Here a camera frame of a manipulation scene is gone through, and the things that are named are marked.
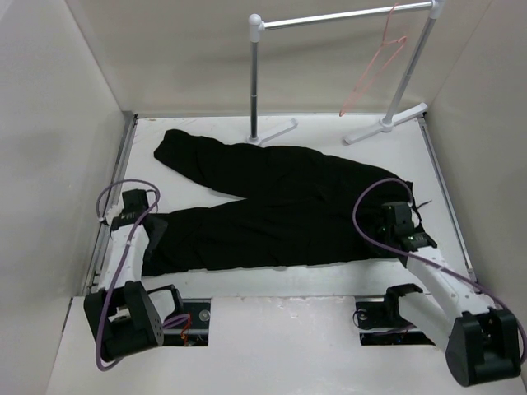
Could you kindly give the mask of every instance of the vertical pole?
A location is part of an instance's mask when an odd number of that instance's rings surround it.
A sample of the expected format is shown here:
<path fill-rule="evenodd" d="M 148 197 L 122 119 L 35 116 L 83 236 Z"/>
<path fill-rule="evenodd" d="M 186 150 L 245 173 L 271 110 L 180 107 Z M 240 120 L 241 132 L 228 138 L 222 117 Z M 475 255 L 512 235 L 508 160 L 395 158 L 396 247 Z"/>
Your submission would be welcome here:
<path fill-rule="evenodd" d="M 250 43 L 250 138 L 258 140 L 258 43 Z"/>
<path fill-rule="evenodd" d="M 403 78 L 401 79 L 401 82 L 399 83 L 399 87 L 397 88 L 397 91 L 395 92 L 394 98 L 392 99 L 391 104 L 389 105 L 388 112 L 386 113 L 386 116 L 382 118 L 381 123 L 384 125 L 390 125 L 392 123 L 392 118 L 395 115 L 395 111 L 397 111 L 397 108 L 399 107 L 399 103 L 401 99 L 403 98 L 404 91 L 406 90 L 406 87 L 408 86 L 408 83 L 410 82 L 410 78 L 412 77 L 413 70 L 415 69 L 417 65 L 417 61 L 421 57 L 421 53 L 423 49 L 425 48 L 425 44 L 427 43 L 428 37 L 430 36 L 431 29 L 434 27 L 434 24 L 436 23 L 436 18 L 429 17 L 427 19 L 427 23 L 425 24 L 425 27 L 422 29 L 421 36 L 419 37 L 419 41 L 417 42 L 417 45 L 415 49 L 413 50 L 412 57 L 410 58 L 410 63 L 408 64 L 408 67 L 406 68 L 406 71 L 404 72 Z"/>

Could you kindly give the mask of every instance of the black garment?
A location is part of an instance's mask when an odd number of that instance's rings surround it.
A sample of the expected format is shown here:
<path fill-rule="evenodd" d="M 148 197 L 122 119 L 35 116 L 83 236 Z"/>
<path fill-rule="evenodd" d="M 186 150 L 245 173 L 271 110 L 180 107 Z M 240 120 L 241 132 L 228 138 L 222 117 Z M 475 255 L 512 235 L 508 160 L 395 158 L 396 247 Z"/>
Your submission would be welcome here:
<path fill-rule="evenodd" d="M 397 178 L 387 170 L 309 148 L 228 146 L 180 130 L 166 132 L 154 156 L 198 184 L 245 200 L 160 214 L 169 225 L 145 276 L 378 256 L 355 231 L 352 209 L 375 181 Z M 380 205 L 407 200 L 401 185 L 382 184 L 363 200 L 359 225 L 373 235 Z"/>

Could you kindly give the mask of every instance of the table surface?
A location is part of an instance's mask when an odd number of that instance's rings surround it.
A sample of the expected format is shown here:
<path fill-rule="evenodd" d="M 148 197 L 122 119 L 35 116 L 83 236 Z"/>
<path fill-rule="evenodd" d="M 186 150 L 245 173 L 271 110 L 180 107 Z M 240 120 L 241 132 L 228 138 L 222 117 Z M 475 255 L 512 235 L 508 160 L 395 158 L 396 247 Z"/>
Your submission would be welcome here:
<path fill-rule="evenodd" d="M 360 346 L 354 298 L 214 298 L 208 347 L 162 347 L 101 373 L 75 298 L 47 395 L 521 395 L 460 387 L 434 346 Z"/>
<path fill-rule="evenodd" d="M 259 128 L 266 130 L 291 118 L 285 115 L 260 117 Z M 324 154 L 378 165 L 413 181 L 417 203 L 431 200 L 421 210 L 427 232 L 439 243 L 449 264 L 458 272 L 467 274 L 464 255 L 416 119 L 399 125 L 393 132 L 381 133 L 353 146 L 344 146 L 341 143 L 343 136 L 360 126 L 374 123 L 378 118 L 356 114 L 342 118 L 336 114 L 299 115 L 294 118 L 299 122 L 297 129 L 267 144 L 307 146 Z M 232 201 L 233 197 L 197 185 L 154 159 L 153 152 L 165 131 L 172 128 L 214 137 L 225 143 L 244 142 L 250 129 L 248 117 L 140 119 L 125 178 L 145 179 L 157 185 L 161 190 L 159 212 L 211 207 Z M 136 187 L 125 184 L 125 189 Z M 383 295 L 387 287 L 407 282 L 420 285 L 397 260 L 335 263 L 318 267 L 194 271 L 145 280 L 147 288 L 173 283 L 187 298 Z"/>

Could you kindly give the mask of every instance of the metal pole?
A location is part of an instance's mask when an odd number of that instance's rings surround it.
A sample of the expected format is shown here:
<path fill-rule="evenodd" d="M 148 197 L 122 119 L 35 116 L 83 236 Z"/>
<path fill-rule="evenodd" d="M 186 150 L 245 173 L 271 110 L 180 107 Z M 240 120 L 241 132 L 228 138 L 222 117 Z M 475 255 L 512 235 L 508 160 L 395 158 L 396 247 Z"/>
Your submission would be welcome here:
<path fill-rule="evenodd" d="M 410 63 L 408 64 L 408 67 L 406 68 L 406 71 L 404 72 L 403 78 L 401 79 L 401 82 L 399 83 L 399 87 L 397 88 L 397 91 L 395 92 L 394 98 L 392 99 L 391 104 L 389 105 L 388 112 L 386 113 L 386 116 L 382 119 L 382 123 L 385 125 L 392 123 L 392 118 L 395 115 L 395 111 L 397 111 L 397 108 L 399 107 L 399 103 L 401 99 L 403 98 L 404 91 L 406 90 L 406 87 L 408 86 L 408 83 L 410 82 L 410 78 L 412 77 L 413 70 L 415 69 L 417 65 L 417 61 L 421 57 L 422 50 L 425 48 L 425 44 L 427 43 L 428 37 L 430 36 L 430 32 L 432 27 L 434 27 L 434 24 L 436 23 L 436 19 L 428 18 L 427 23 L 425 24 L 425 27 L 423 27 L 421 36 L 419 37 L 419 41 L 417 42 L 417 45 L 415 49 L 413 50 L 412 57 L 410 58 Z"/>
<path fill-rule="evenodd" d="M 399 14 L 402 12 L 431 10 L 432 5 L 433 5 L 432 1 L 416 2 L 414 4 L 403 4 L 403 5 L 395 6 L 394 14 Z M 276 29 L 283 29 L 285 27 L 314 25 L 316 23 L 321 23 L 321 22 L 342 21 L 346 19 L 359 18 L 363 16 L 388 15 L 389 12 L 392 11 L 392 8 L 393 7 L 381 7 L 381 8 L 372 8 L 369 10 L 339 12 L 336 14 L 327 14 L 327 15 L 318 15 L 318 16 L 307 16 L 305 18 L 287 19 L 285 21 L 265 22 L 263 24 L 263 28 L 265 30 L 276 30 Z"/>
<path fill-rule="evenodd" d="M 250 138 L 258 139 L 258 43 L 250 43 Z"/>

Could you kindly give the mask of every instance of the clothing rack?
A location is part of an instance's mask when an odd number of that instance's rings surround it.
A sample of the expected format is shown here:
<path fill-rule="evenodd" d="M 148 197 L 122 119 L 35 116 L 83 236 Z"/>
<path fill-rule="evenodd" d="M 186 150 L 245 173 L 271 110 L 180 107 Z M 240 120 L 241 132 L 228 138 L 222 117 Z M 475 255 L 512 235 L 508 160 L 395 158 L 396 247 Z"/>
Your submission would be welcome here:
<path fill-rule="evenodd" d="M 395 113 L 399 107 L 399 103 L 403 98 L 413 70 L 417 65 L 417 61 L 421 57 L 421 53 L 430 36 L 431 30 L 436 23 L 437 18 L 441 14 L 446 0 L 431 0 L 428 2 L 416 2 L 413 4 L 402 4 L 395 7 L 380 7 L 360 11 L 340 12 L 335 14 L 326 14 L 319 16 L 308 16 L 303 18 L 288 19 L 284 21 L 265 22 L 258 14 L 253 14 L 249 17 L 249 33 L 251 43 L 251 62 L 250 62 L 250 135 L 247 142 L 250 144 L 259 145 L 275 138 L 285 132 L 289 132 L 296 128 L 298 122 L 291 119 L 285 125 L 278 125 L 266 132 L 258 132 L 258 44 L 260 36 L 266 30 L 286 29 L 295 26 L 314 25 L 324 22 L 345 21 L 366 16 L 380 16 L 388 15 L 391 12 L 399 14 L 403 12 L 416 12 L 430 10 L 426 24 L 422 29 L 421 36 L 413 50 L 412 57 L 408 63 L 406 71 L 403 74 L 399 87 L 395 92 L 394 98 L 386 112 L 385 116 L 374 125 L 355 131 L 344 138 L 346 144 L 353 144 L 364 140 L 365 138 L 375 136 L 381 132 L 391 132 L 395 126 L 406 122 L 409 119 L 415 118 L 427 110 L 427 105 L 421 103 L 411 109 L 407 109 L 402 113 Z"/>

